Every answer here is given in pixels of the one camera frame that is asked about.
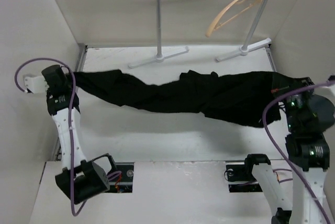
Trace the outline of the black trousers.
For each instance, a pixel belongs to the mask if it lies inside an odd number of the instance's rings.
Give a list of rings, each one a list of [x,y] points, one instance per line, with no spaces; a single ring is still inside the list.
[[[299,82],[277,72],[254,71],[220,76],[181,73],[173,82],[154,85],[121,70],[75,72],[76,85],[110,104],[154,113],[203,113],[205,117],[262,128],[274,89]]]

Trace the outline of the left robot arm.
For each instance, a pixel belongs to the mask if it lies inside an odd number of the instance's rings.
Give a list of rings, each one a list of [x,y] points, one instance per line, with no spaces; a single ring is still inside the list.
[[[62,171],[55,176],[58,188],[74,205],[108,191],[110,181],[117,177],[117,168],[110,163],[99,166],[83,153],[74,75],[67,76],[62,66],[52,65],[40,76],[27,74],[23,79],[27,93],[47,95],[47,110],[57,127],[62,151]]]

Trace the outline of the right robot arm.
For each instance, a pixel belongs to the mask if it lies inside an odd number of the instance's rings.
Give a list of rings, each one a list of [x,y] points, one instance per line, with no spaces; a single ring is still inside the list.
[[[286,197],[265,154],[249,154],[242,168],[244,176],[261,187],[272,214],[271,223],[331,223],[323,207],[323,186],[330,167],[330,148],[324,132],[334,125],[334,104],[314,90],[333,85],[334,76],[320,84],[306,77],[272,90],[275,99],[266,106],[262,120],[274,142],[266,115],[273,105],[283,103],[289,134],[285,138],[287,152],[279,153],[292,171],[293,199]]]

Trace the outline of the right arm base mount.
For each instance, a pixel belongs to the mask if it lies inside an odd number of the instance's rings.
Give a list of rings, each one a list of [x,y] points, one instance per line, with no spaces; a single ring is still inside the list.
[[[243,162],[228,162],[224,172],[230,193],[260,193],[261,186],[257,180],[246,171]]]

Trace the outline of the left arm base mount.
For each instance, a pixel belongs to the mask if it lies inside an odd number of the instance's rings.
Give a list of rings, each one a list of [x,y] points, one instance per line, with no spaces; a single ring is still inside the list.
[[[116,163],[116,169],[107,173],[110,189],[107,193],[132,193],[134,163]]]

